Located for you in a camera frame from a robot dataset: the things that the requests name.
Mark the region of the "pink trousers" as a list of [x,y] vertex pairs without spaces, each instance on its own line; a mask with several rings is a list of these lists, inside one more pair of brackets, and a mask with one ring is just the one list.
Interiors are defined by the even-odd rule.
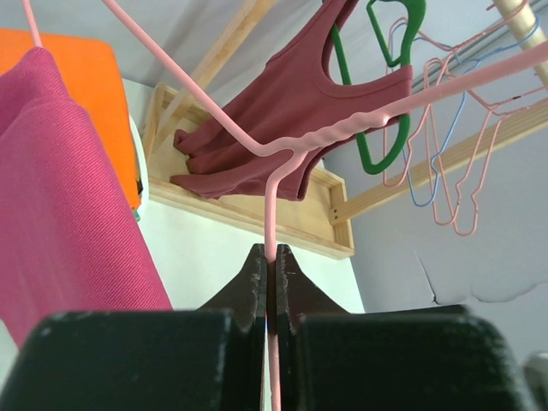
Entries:
[[171,304],[87,112],[50,52],[1,78],[1,319],[17,345],[67,311]]

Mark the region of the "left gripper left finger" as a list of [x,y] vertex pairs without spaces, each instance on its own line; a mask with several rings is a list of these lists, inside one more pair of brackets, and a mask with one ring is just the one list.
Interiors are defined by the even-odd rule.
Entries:
[[261,410],[265,248],[194,311],[51,315],[25,341],[4,410]]

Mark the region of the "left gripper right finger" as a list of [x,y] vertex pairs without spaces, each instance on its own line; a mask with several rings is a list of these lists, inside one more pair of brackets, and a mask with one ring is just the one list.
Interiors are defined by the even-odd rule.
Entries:
[[465,306],[350,313],[277,248],[284,410],[534,410],[499,330]]

